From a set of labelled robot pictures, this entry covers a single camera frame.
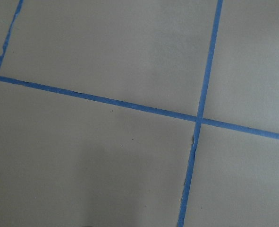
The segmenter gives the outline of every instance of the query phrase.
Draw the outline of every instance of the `floor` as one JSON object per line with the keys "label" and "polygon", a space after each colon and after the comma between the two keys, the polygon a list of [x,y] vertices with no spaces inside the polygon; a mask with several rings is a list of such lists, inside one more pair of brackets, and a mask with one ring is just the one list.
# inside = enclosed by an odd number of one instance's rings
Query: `floor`
{"label": "floor", "polygon": [[279,226],[279,0],[0,0],[1,226]]}

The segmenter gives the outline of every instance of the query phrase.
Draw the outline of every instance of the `blue line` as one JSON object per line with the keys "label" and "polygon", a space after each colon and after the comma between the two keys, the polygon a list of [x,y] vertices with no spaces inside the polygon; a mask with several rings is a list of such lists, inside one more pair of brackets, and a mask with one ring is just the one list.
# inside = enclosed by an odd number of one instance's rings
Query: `blue line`
{"label": "blue line", "polygon": [[23,4],[23,0],[20,0],[18,5],[17,5],[17,9],[13,15],[13,18],[12,18],[12,21],[11,21],[11,24],[9,26],[9,30],[7,32],[7,35],[6,35],[6,38],[5,38],[5,41],[4,41],[4,44],[3,44],[3,53],[2,55],[0,55],[0,68],[2,66],[2,63],[3,63],[3,59],[4,59],[4,56],[5,56],[5,53],[6,53],[6,50],[7,50],[7,47],[8,47],[8,44],[9,44],[9,40],[10,40],[10,36],[11,36],[11,31],[12,31],[12,28],[13,28],[13,24],[19,14],[19,12],[21,11],[21,8],[22,8],[22,4]]}
{"label": "blue line", "polygon": [[195,155],[196,155],[196,149],[197,149],[197,145],[198,145],[200,129],[201,129],[201,124],[202,124],[202,119],[203,119],[203,112],[204,112],[205,100],[206,100],[206,95],[207,95],[207,89],[208,89],[208,85],[209,85],[209,81],[210,81],[211,65],[212,65],[214,52],[215,52],[222,3],[223,3],[223,0],[218,0],[217,7],[216,7],[216,13],[215,13],[213,29],[212,29],[212,34],[211,34],[210,47],[209,47],[209,53],[208,53],[205,72],[204,72],[203,85],[202,85],[202,89],[201,89],[197,118],[196,118],[195,129],[194,129],[194,136],[193,136],[194,142],[191,146],[190,157],[189,157],[188,166],[187,166],[187,170],[186,170],[185,185],[183,188],[182,199],[181,199],[181,204],[180,204],[178,227],[183,227],[184,221],[185,221],[185,216],[186,216],[187,201],[188,201],[188,196],[189,196],[190,187],[191,187]]}
{"label": "blue line", "polygon": [[194,122],[195,116],[0,76],[0,81]]}
{"label": "blue line", "polygon": [[220,127],[220,128],[242,131],[242,132],[246,132],[246,133],[250,133],[250,134],[254,134],[254,135],[258,135],[258,136],[264,136],[264,137],[269,137],[269,138],[279,140],[279,133],[275,133],[275,132],[270,132],[270,131],[265,131],[265,130],[260,130],[260,129],[253,129],[253,128],[249,128],[249,127],[245,127],[245,126],[241,126],[241,125],[237,125],[237,124],[219,122],[219,121],[205,119],[205,118],[202,120],[202,123]]}

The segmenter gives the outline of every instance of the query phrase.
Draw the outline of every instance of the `blue tape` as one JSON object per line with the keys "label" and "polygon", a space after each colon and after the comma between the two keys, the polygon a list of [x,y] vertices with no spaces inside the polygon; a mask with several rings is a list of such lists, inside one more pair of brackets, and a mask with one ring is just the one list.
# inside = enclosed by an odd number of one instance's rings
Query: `blue tape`
{"label": "blue tape", "polygon": [[189,196],[190,187],[191,187],[191,181],[192,181],[192,175],[193,175],[193,169],[194,169],[194,163],[195,163],[195,155],[196,155],[196,149],[197,149],[197,145],[198,145],[200,129],[201,129],[201,124],[202,124],[202,119],[203,119],[203,112],[204,112],[205,100],[206,100],[206,95],[207,95],[207,89],[208,89],[209,81],[210,81],[211,66],[212,66],[214,52],[215,52],[222,3],[223,3],[223,0],[218,0],[217,7],[216,7],[213,29],[212,29],[212,33],[211,33],[209,53],[208,53],[205,72],[204,72],[203,84],[202,84],[201,95],[200,95],[198,111],[197,111],[197,118],[196,118],[195,129],[194,129],[194,136],[193,136],[194,141],[191,146],[190,157],[189,157],[188,166],[187,166],[187,170],[186,170],[185,185],[183,188],[182,199],[181,199],[181,204],[180,204],[178,227],[183,227],[185,216],[186,216],[187,201],[188,201],[188,196]]}
{"label": "blue tape", "polygon": [[194,122],[195,116],[0,76],[0,81]]}
{"label": "blue tape", "polygon": [[220,127],[220,128],[242,131],[242,132],[246,132],[246,133],[250,133],[250,134],[254,134],[254,135],[258,135],[258,136],[264,136],[264,137],[269,137],[269,138],[279,140],[279,133],[275,133],[275,132],[264,131],[264,130],[260,130],[260,129],[253,129],[253,128],[249,128],[249,127],[245,127],[245,126],[241,126],[241,125],[237,125],[237,124],[219,122],[219,121],[205,119],[205,118],[202,120],[202,123]]}
{"label": "blue tape", "polygon": [[4,56],[5,56],[5,53],[6,53],[6,50],[7,50],[7,47],[8,47],[8,44],[9,44],[9,40],[10,40],[10,36],[11,36],[11,31],[12,31],[12,28],[13,28],[13,24],[18,16],[18,14],[20,13],[21,11],[21,8],[22,8],[22,5],[23,5],[23,0],[20,0],[18,5],[17,5],[17,9],[13,15],[13,18],[12,18],[12,21],[11,21],[11,24],[9,26],[9,30],[7,32],[7,35],[6,35],[6,38],[5,38],[5,41],[4,41],[4,44],[3,44],[3,53],[0,55],[0,68],[2,66],[2,63],[3,63],[3,59],[4,59]]}

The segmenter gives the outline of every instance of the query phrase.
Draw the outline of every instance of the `vertical blue line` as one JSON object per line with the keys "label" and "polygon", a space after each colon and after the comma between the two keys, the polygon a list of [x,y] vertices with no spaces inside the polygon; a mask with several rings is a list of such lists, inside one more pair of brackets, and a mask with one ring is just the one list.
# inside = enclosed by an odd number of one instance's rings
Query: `vertical blue line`
{"label": "vertical blue line", "polygon": [[185,185],[183,188],[182,199],[181,199],[181,204],[180,204],[178,227],[183,227],[185,216],[186,216],[187,201],[188,201],[188,196],[189,196],[190,187],[191,187],[195,155],[196,155],[196,149],[197,149],[197,145],[198,145],[200,129],[201,129],[201,124],[202,124],[202,119],[203,119],[206,94],[207,94],[207,89],[208,89],[208,85],[209,85],[209,81],[210,81],[211,65],[212,65],[212,61],[213,61],[213,57],[214,57],[222,3],[223,3],[223,0],[218,0],[217,7],[216,7],[215,19],[214,19],[214,23],[213,23],[213,29],[212,29],[211,41],[210,41],[210,47],[209,47],[209,53],[208,53],[205,72],[204,72],[203,84],[202,84],[201,95],[200,95],[200,100],[199,100],[199,105],[198,105],[197,118],[196,118],[195,129],[194,129],[194,136],[193,136],[194,141],[191,146],[190,157],[189,157],[187,171],[186,171]]}
{"label": "vertical blue line", "polygon": [[0,55],[0,68],[1,68],[1,65],[3,63],[3,59],[4,59],[4,56],[5,56],[5,53],[6,53],[6,50],[7,50],[7,47],[8,47],[8,44],[9,44],[9,40],[10,40],[10,36],[11,36],[11,31],[12,31],[12,28],[13,28],[13,24],[19,14],[19,12],[21,11],[21,8],[22,8],[22,4],[23,4],[23,0],[20,0],[18,5],[17,5],[17,9],[13,15],[13,18],[12,18],[12,21],[11,21],[11,24],[9,26],[9,30],[7,32],[7,35],[6,35],[6,38],[5,38],[5,41],[4,41],[4,44],[3,44],[3,53]]}

